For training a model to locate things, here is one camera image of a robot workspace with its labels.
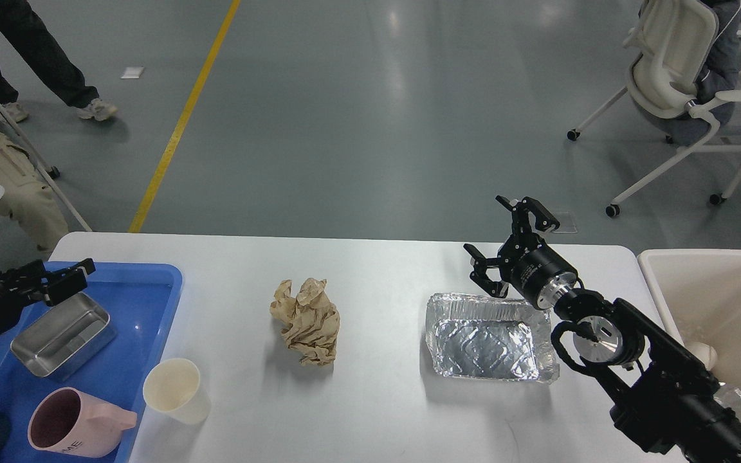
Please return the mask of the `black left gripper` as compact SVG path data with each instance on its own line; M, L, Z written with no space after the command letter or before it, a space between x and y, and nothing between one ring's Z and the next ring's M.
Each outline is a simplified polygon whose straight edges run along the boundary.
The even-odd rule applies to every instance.
M94 270L91 259L56 271L34 260L4 272L0 276L0 335L17 325L25 307L35 302L53 307L79 293L87 287L86 277Z

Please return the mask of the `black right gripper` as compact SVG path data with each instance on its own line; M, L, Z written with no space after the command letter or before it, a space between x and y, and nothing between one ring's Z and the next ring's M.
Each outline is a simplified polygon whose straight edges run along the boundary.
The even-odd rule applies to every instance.
M511 284L535 309L553 308L578 281L577 270L539 235L558 230L559 220L533 197L497 195L496 200L511 212L511 236L500 247L500 256L493 258L486 258L473 244L464 244L471 256L471 281L496 298L506 298ZM491 279L489 269L500 269L502 279Z

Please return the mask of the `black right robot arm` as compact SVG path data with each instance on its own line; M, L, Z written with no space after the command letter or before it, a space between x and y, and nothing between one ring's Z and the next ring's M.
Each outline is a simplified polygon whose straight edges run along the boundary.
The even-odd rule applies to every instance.
M500 298L514 287L533 308L552 310L560 319L551 334L556 354L599 383L614 402L614 427L641 450L741 462L741 421L715 400L720 383L703 362L634 305L585 288L541 236L560 223L537 199L496 200L511 213L511 235L491 258L464 245L471 281Z

